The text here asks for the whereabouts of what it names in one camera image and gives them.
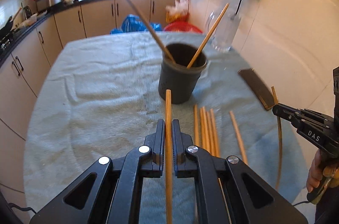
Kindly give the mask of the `person's right hand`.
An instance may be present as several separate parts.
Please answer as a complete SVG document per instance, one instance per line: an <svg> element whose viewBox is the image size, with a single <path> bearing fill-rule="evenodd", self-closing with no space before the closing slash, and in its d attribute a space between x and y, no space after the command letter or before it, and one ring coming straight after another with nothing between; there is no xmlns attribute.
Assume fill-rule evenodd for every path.
<svg viewBox="0 0 339 224"><path fill-rule="evenodd" d="M320 167L321 162L321 151L317 150L306 181L306 188L308 192L312 192L313 189L317 188L323 177L333 176L329 187L335 188L338 186L338 163L326 167Z"/></svg>

